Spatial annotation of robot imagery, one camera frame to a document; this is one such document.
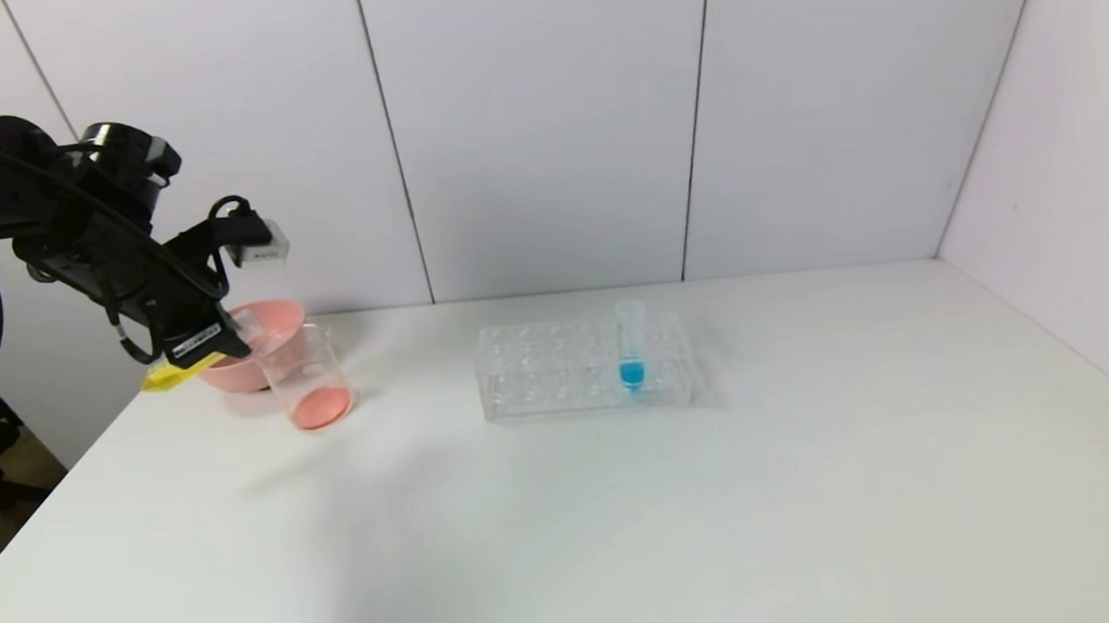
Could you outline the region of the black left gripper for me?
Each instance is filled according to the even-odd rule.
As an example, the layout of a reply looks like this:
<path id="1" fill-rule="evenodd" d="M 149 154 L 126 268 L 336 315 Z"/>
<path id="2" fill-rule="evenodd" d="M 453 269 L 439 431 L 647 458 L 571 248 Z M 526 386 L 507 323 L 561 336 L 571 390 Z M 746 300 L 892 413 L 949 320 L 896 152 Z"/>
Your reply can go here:
<path id="1" fill-rule="evenodd" d="M 164 359 L 187 370 L 214 353 L 238 360 L 252 353 L 240 336 L 241 325 L 225 312 L 218 297 L 199 292 L 184 277 L 157 269 L 136 289 L 116 289 L 108 277 L 105 285 L 108 320 L 123 350 L 136 362 L 151 365 Z M 128 336 L 124 317 L 147 330 L 146 348 Z"/>

